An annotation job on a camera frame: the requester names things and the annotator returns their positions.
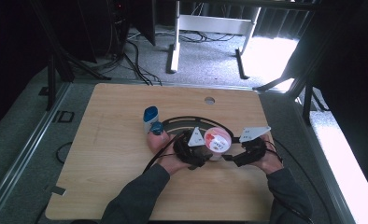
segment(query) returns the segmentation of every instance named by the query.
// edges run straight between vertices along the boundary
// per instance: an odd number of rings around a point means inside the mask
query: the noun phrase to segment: lid
[[[163,133],[163,125],[159,121],[156,121],[152,124],[149,131],[155,135],[161,135]]]
[[[153,105],[144,110],[144,122],[148,122],[158,115],[158,108]]]

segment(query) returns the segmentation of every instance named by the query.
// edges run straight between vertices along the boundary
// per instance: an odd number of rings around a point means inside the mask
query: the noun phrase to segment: white stand
[[[260,7],[251,20],[226,19],[216,17],[180,15],[180,2],[176,1],[176,21],[175,21],[175,43],[172,53],[171,72],[178,71],[178,56],[180,53],[179,32],[180,30],[191,30],[199,32],[220,33],[230,35],[245,35],[245,43],[240,51],[239,57],[244,53],[248,41],[253,36],[256,21],[260,14]]]

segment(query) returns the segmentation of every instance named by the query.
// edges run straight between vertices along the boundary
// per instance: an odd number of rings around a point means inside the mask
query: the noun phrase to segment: cable on floor
[[[314,191],[318,195],[318,198],[320,199],[321,203],[323,204],[324,209],[326,210],[326,213],[328,215],[329,223],[332,223],[332,220],[333,220],[332,219],[332,215],[330,214],[330,211],[327,208],[327,204],[322,199],[320,193],[318,192],[318,189],[316,188],[316,185],[313,183],[313,181],[309,177],[308,173],[305,171],[304,167],[301,165],[301,163],[299,163],[297,161],[297,159],[295,159],[295,157],[292,155],[292,153],[281,142],[277,141],[277,139],[275,139],[275,138],[274,138],[274,141],[277,142],[278,144],[280,144],[285,149],[285,151],[291,156],[291,158],[294,160],[294,162],[297,163],[298,167],[300,167],[300,169],[303,171],[303,173],[306,176],[307,180],[309,181],[309,183],[311,184],[312,188],[314,189]]]

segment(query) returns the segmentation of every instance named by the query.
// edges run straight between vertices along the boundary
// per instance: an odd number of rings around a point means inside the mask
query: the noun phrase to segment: gray floor
[[[132,40],[139,48],[139,65],[158,76],[163,85],[250,90],[266,83],[264,77],[244,80],[238,74],[234,50],[243,44],[243,36],[236,36],[225,42],[201,44],[181,42],[179,67],[175,74],[168,71],[172,36],[158,36],[155,47],[142,37]],[[134,48],[131,45],[126,46],[125,52],[134,60]],[[99,61],[107,63],[109,59],[101,58]],[[129,67],[130,65],[123,60],[113,67],[104,68],[101,73],[109,71],[105,75],[112,77],[112,80],[103,82],[145,85],[140,77],[128,69]],[[41,88],[46,86],[46,79],[47,70],[44,69],[32,79],[0,122],[0,184],[4,183],[5,177],[10,178],[6,174],[12,162],[26,146],[38,122],[49,114],[45,112],[46,96],[38,95]],[[31,159],[24,164],[25,168],[19,173],[20,178],[17,179],[15,187],[8,194],[7,200],[2,203],[0,223],[36,221],[50,198],[50,193],[44,188],[54,185],[63,167],[56,159],[55,152],[60,146],[73,141],[94,85],[99,82],[102,81],[78,73],[75,81],[67,87],[67,94],[58,110],[74,112],[74,119],[71,123],[52,121],[49,124],[39,143],[37,142],[35,151],[29,155]],[[315,150],[320,150],[318,139],[312,127],[305,126],[302,122],[301,106],[277,90],[262,93],[260,97],[268,123],[272,127],[273,137],[289,150],[279,144],[276,145],[285,160],[285,166],[291,168],[300,185],[311,197],[314,205],[314,223],[341,223],[326,187],[326,180],[315,159]],[[319,117],[331,115],[319,111],[317,106],[314,108],[313,113],[317,113]],[[61,154],[64,156],[68,150],[69,146],[63,147]],[[52,221],[41,216],[39,223],[70,223],[70,221]]]

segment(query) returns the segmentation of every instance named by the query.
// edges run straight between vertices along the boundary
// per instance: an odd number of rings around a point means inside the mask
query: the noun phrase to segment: metal stand
[[[59,43],[56,34],[54,33],[52,26],[50,25],[50,21],[47,18],[47,14],[42,4],[38,0],[29,0],[30,4],[33,7],[35,14],[37,15],[42,28],[47,36],[48,42],[50,43],[50,51],[51,56],[49,60],[49,69],[48,69],[48,86],[49,86],[49,100],[47,110],[50,110],[55,101],[55,70],[59,71],[59,75],[62,81],[72,82],[75,78],[73,71],[71,70],[70,64],[71,62],[83,69],[84,71],[90,73],[92,76],[103,79],[110,80],[111,77],[105,77],[100,75],[99,73],[91,70],[89,66],[80,60],[76,59],[74,56],[70,55],[67,51],[65,51]]]
[[[240,56],[244,53],[248,41],[253,36],[257,18],[260,14],[260,7],[251,20],[237,20],[226,18],[215,18],[205,16],[180,15],[180,2],[176,1],[176,21],[175,21],[175,43],[172,53],[172,64],[170,71],[178,71],[178,57],[180,53],[179,31],[191,30],[209,33],[221,33],[230,35],[245,35],[246,40],[243,48],[240,49]]]

